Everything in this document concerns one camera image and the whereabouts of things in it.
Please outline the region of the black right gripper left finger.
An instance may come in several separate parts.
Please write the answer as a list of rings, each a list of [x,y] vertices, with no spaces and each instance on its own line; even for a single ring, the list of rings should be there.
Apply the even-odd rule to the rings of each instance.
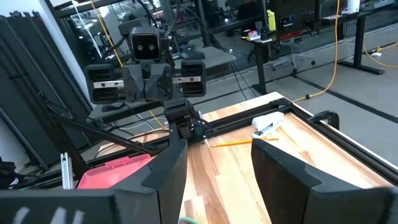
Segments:
[[[177,224],[186,173],[179,139],[108,189],[0,191],[0,224]]]

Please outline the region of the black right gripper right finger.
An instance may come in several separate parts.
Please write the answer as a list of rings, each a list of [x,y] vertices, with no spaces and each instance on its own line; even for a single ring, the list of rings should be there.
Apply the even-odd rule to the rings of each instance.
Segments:
[[[251,159],[272,224],[398,224],[398,187],[362,189],[260,139]]]

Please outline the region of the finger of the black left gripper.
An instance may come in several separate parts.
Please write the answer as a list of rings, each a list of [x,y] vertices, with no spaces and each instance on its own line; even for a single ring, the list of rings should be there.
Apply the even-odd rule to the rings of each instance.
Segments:
[[[125,65],[123,67],[123,83],[128,102],[146,101],[142,66],[140,64]]]
[[[152,64],[146,81],[146,99],[149,101],[170,100],[172,93],[171,67],[167,63]]]

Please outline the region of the pink translucent pencil case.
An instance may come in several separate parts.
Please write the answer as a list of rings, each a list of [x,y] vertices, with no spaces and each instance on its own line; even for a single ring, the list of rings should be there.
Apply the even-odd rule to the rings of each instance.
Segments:
[[[135,173],[152,160],[148,154],[122,157],[106,162],[105,165],[90,169],[83,174],[77,189],[108,189]]]

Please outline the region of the orange wooden pencil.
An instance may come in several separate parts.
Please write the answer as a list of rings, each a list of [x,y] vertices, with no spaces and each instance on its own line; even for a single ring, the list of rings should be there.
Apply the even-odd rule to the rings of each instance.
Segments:
[[[261,140],[264,140],[264,141],[278,141],[279,140],[279,138],[257,138],[257,139],[261,139]],[[224,143],[219,143],[219,144],[212,145],[212,147],[225,147],[225,146],[234,146],[234,145],[240,145],[240,144],[248,144],[248,143],[252,143],[253,140],[255,140],[255,139],[224,142]]]

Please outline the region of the white stapler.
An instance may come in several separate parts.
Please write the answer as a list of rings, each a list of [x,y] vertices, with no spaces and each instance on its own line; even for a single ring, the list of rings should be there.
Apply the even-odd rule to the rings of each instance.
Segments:
[[[251,137],[254,139],[264,138],[279,128],[283,123],[284,114],[281,112],[255,117],[252,119],[251,125],[254,128],[254,132],[251,134]]]

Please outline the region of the black table clamp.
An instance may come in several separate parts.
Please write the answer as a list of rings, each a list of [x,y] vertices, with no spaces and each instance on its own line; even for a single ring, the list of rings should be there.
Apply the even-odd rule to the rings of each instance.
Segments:
[[[309,123],[326,121],[333,128],[335,128],[337,130],[340,129],[340,117],[339,117],[338,113],[336,113],[332,110],[326,110],[326,111],[317,113],[317,114],[309,117],[309,119],[307,119],[307,121]]]

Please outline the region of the silver aluminium profile piece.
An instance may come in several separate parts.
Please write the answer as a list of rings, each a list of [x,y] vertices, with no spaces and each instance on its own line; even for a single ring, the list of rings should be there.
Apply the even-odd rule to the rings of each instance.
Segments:
[[[60,155],[60,164],[62,171],[62,187],[64,190],[73,189],[73,168],[72,161],[67,152]]]

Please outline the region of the yellow bottle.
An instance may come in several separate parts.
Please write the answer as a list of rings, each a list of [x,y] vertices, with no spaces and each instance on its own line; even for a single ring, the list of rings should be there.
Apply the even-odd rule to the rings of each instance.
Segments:
[[[267,20],[270,31],[276,30],[275,12],[270,9],[267,10]]]

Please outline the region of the grey office chair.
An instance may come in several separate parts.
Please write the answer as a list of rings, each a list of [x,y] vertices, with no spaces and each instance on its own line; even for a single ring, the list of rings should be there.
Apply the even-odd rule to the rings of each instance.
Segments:
[[[291,65],[293,66],[292,73],[296,74],[297,73],[297,62],[299,60],[302,60],[302,61],[309,60],[311,65],[315,65],[316,60],[314,58],[305,56],[303,54],[298,54],[295,51],[295,48],[297,48],[301,42],[302,42],[301,37],[293,37],[293,38],[289,38],[287,40],[280,41],[279,45],[288,47],[290,49],[290,52],[288,53],[288,56],[286,58],[279,58],[276,62],[274,62],[271,65],[271,69],[273,71],[276,71],[277,68],[280,67],[282,64],[286,64],[287,62],[290,62]]]

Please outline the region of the black office desk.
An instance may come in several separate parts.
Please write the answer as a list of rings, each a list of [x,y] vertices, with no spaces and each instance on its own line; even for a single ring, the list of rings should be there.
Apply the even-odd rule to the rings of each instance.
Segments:
[[[304,38],[306,36],[313,36],[318,35],[319,31],[322,29],[326,29],[327,27],[333,26],[335,29],[335,40],[339,41],[343,38],[342,34],[342,24],[349,22],[349,21],[356,21],[356,33],[355,33],[355,43],[354,43],[354,59],[352,62],[347,62],[344,60],[336,60],[335,63],[338,65],[342,65],[345,67],[361,70],[368,73],[373,73],[375,75],[382,75],[384,70],[376,69],[373,67],[368,67],[362,65],[362,54],[363,54],[363,41],[364,41],[364,30],[365,30],[365,23],[366,18],[373,14],[382,11],[390,11],[390,10],[397,10],[398,11],[398,0],[395,0],[395,3],[386,4],[382,7],[375,8],[373,10],[360,10],[354,14],[346,14],[335,16],[332,19],[321,19],[318,21],[313,21],[312,26],[310,29],[305,29],[301,31],[291,32],[289,34],[279,35],[276,31],[269,32],[269,38],[267,40],[256,39],[250,41],[250,43],[254,46],[254,54],[256,56],[256,65],[257,65],[257,74],[259,83],[253,85],[252,87],[261,95],[265,95],[266,91],[266,81],[265,81],[265,74],[264,74],[264,57],[262,53],[262,49],[264,47],[270,47],[274,44],[282,45],[288,44],[296,39]]]

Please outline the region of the black wall panels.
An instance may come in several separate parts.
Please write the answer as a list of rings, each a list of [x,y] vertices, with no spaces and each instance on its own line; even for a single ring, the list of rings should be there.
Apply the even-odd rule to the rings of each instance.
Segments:
[[[0,15],[0,121],[27,155],[23,164],[47,170],[59,151],[27,85],[44,94],[58,114],[84,121],[92,111],[40,14]]]

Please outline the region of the black metal table frame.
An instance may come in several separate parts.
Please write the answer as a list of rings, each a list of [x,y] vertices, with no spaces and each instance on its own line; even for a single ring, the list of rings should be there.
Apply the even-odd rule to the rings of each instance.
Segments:
[[[188,138],[193,149],[188,152],[187,185],[200,187],[216,187],[219,183],[231,184],[234,179],[247,184],[254,182],[254,172],[249,161],[247,146],[229,146],[225,150],[205,149],[198,146],[204,138],[232,139],[239,134],[248,135],[253,118],[272,112],[281,112],[293,116],[295,124],[310,140],[325,147],[321,155],[326,157],[332,152],[337,153],[340,162],[352,167],[358,177],[343,171],[344,177],[359,187],[374,187],[392,184],[398,186],[398,168],[382,161],[371,151],[343,136],[335,128],[322,121],[309,123],[311,117],[303,109],[286,98],[279,98],[268,103],[257,105],[255,100],[245,101],[237,105],[238,113],[206,121],[206,125],[195,124],[196,134]]]

